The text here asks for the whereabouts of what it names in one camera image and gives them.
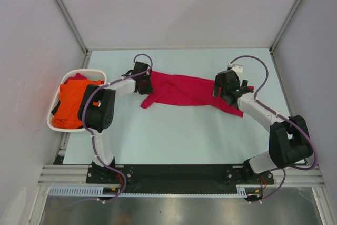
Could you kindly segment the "crimson red t-shirt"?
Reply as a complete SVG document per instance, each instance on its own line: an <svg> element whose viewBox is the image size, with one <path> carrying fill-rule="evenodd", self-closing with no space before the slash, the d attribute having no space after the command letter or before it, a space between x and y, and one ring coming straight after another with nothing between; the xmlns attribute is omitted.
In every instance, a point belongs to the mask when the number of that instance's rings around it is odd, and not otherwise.
<svg viewBox="0 0 337 225"><path fill-rule="evenodd" d="M143 109L149 108L154 103L173 106L209 105L231 115L238 117L244 115L224 99L213 96L214 80L154 71L151 83L153 92L141 103Z"/></svg>

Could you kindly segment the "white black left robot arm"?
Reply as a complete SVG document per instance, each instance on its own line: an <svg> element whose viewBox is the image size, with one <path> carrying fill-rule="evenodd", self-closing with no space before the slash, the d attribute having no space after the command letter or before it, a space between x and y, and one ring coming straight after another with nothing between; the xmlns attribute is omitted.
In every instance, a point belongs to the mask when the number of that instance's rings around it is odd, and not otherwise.
<svg viewBox="0 0 337 225"><path fill-rule="evenodd" d="M116 178L115 158L109 141L103 138L103 131L112 124L116 99L127 94L149 94L152 64L135 62L133 69L123 74L118 80L103 85L89 84L78 110L78 118L83 128L90 134L94 151L91 174L97 174L104 182Z"/></svg>

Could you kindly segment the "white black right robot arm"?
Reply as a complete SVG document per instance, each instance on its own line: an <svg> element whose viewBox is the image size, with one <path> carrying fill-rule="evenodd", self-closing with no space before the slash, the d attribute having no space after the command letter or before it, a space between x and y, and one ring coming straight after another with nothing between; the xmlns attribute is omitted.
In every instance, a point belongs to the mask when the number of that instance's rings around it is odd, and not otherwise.
<svg viewBox="0 0 337 225"><path fill-rule="evenodd" d="M247 80L240 81L237 71L219 72L215 77L213 95L248 114L269 133L268 150L243 162L246 182L256 183L263 173L294 166L314 154L305 119L299 115L286 118L263 104L248 87Z"/></svg>

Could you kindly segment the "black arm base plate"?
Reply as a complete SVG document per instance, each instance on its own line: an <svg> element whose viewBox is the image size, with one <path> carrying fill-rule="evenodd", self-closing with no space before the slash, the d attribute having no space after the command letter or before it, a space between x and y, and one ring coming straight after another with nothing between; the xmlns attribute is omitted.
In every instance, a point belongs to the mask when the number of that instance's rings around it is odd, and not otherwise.
<svg viewBox="0 0 337 225"><path fill-rule="evenodd" d="M236 164L125 164L116 171L91 164L88 184L126 183L125 193L230 194L238 185L274 185L270 171L252 174Z"/></svg>

